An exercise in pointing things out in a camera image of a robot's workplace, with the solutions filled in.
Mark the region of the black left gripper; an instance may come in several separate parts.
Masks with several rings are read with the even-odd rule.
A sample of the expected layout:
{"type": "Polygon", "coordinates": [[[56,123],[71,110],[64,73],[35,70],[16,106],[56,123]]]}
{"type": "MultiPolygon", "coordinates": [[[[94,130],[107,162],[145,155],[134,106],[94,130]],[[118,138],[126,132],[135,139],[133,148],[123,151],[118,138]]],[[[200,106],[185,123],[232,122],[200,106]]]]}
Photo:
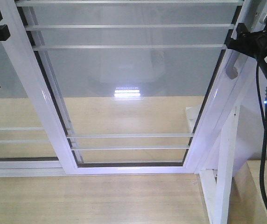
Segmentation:
{"type": "Polygon", "coordinates": [[[244,55],[251,55],[259,62],[263,74],[267,78],[267,30],[250,33],[245,23],[238,23],[236,27],[237,39],[250,37],[250,46],[243,40],[230,39],[227,48],[244,55]]]}

